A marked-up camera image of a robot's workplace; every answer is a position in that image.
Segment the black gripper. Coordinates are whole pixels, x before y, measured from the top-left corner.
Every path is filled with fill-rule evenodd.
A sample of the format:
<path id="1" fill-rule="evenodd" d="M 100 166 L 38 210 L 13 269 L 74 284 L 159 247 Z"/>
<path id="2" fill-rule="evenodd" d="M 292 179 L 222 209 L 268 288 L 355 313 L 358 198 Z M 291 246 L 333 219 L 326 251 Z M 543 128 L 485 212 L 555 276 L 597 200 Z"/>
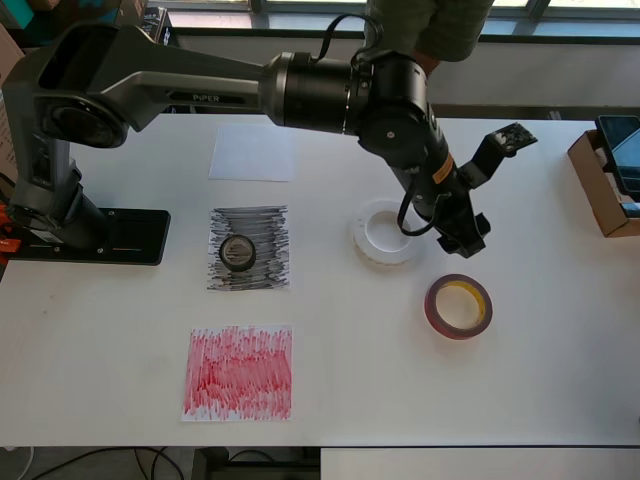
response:
<path id="1" fill-rule="evenodd" d="M 483 213 L 475 214 L 469 190 L 461 187 L 438 199 L 433 218 L 441 234 L 438 243 L 449 254 L 470 258 L 486 247 L 490 223 Z"/>

